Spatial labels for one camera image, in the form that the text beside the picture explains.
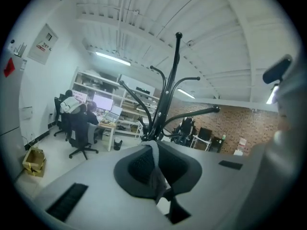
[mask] red sign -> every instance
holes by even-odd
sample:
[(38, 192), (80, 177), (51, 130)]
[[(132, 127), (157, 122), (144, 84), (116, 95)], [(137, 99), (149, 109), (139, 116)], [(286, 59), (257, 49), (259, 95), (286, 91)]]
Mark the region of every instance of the red sign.
[(6, 68), (4, 69), (4, 75), (7, 78), (13, 71), (15, 70), (15, 66), (13, 63), (13, 59), (10, 58)]

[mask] laptop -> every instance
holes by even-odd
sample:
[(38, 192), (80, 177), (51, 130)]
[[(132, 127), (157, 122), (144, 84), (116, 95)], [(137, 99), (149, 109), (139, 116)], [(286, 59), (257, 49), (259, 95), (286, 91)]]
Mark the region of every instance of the laptop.
[(111, 111), (106, 116), (106, 120), (113, 122), (113, 123), (117, 122), (122, 110), (123, 109), (121, 107), (114, 105)]

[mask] black mesh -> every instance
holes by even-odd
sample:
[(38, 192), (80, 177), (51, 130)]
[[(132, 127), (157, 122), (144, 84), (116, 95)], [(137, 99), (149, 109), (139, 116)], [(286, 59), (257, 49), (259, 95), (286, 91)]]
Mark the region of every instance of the black mesh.
[(129, 174), (137, 181), (148, 184), (150, 175), (154, 169), (153, 150), (149, 149), (138, 158), (130, 162)]
[(170, 185), (188, 171), (188, 164), (166, 149), (159, 149), (159, 167)]

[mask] black slot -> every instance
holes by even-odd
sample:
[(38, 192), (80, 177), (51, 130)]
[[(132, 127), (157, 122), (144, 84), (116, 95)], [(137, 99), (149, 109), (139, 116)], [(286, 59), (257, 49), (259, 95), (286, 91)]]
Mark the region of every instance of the black slot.
[(86, 185), (74, 183), (46, 212), (65, 221), (87, 188)]
[(235, 170), (240, 170), (243, 164), (241, 163), (235, 163), (235, 162), (230, 162), (226, 160), (222, 160), (219, 162), (219, 165), (225, 166), (227, 168), (235, 169)]

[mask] gray fabric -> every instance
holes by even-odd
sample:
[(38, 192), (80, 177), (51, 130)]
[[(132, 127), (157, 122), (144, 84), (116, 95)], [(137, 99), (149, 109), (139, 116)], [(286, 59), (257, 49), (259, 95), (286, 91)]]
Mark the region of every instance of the gray fabric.
[(167, 188), (165, 177), (159, 168), (159, 148), (154, 140), (143, 141), (141, 142), (141, 145), (151, 146), (153, 150), (153, 162), (155, 169), (150, 175), (149, 186), (155, 190), (155, 194), (157, 196), (155, 202), (158, 204)]
[(88, 130), (87, 130), (87, 141), (90, 144), (94, 144), (94, 132), (97, 128), (97, 125), (93, 125), (88, 123)]

